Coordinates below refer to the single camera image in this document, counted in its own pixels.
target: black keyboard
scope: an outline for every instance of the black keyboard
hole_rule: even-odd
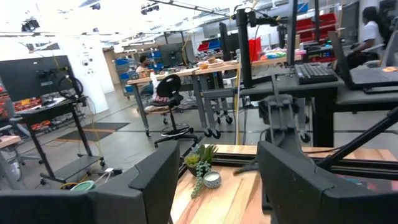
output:
[[[300,85],[337,81],[335,71],[332,68],[322,67],[320,63],[294,65],[294,69]]]

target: succulent plant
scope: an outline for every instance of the succulent plant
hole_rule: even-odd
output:
[[[195,167],[200,161],[200,156],[195,153],[191,153],[184,158],[184,162],[189,167]]]

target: wooden table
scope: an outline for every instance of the wooden table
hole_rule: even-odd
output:
[[[328,148],[303,147],[305,152],[322,151]],[[257,146],[219,145],[218,152],[255,154]],[[310,154],[325,157],[330,153]],[[396,161],[387,149],[358,149],[346,159],[371,159]],[[270,215],[262,213],[262,184],[257,172],[232,176],[234,167],[212,167],[221,174],[222,184],[218,189],[204,188],[197,198],[190,195],[195,178],[188,171],[178,180],[171,216],[174,223],[212,223],[212,224],[269,224]]]
[[[17,143],[18,141],[21,140],[21,138],[19,136],[1,136],[0,140],[1,140],[0,149],[2,149]],[[0,152],[0,169],[1,173],[4,174],[12,190],[24,189],[22,184],[17,181],[17,177],[11,172],[10,165],[8,164],[6,159],[2,156],[1,152]]]

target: floor mat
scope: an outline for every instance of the floor mat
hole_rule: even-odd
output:
[[[85,132],[87,141],[98,141],[98,139],[101,140],[101,139],[105,138],[106,136],[112,134],[110,132],[97,131],[97,133],[98,133],[98,137],[97,137],[95,131],[84,131],[84,132]],[[57,141],[67,141],[67,140],[81,141],[81,138],[80,138],[79,132],[76,130],[76,131],[72,131],[66,135],[63,135],[63,136],[57,138],[56,140]]]
[[[130,123],[113,123],[113,122],[94,122],[93,124],[87,124],[83,127],[85,131],[107,131],[107,132],[114,132],[117,131]]]

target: black hair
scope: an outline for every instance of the black hair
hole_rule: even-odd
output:
[[[141,55],[140,57],[139,57],[139,63],[142,63],[142,62],[145,62],[145,60],[148,58],[148,56],[146,56],[146,55]]]
[[[368,21],[373,21],[377,23],[377,26],[379,27],[379,33],[383,37],[384,40],[384,48],[386,48],[388,42],[390,41],[390,37],[392,35],[392,32],[388,26],[386,26],[380,15],[377,13],[377,9],[374,6],[369,6],[363,9],[362,11],[362,17],[367,19]]]

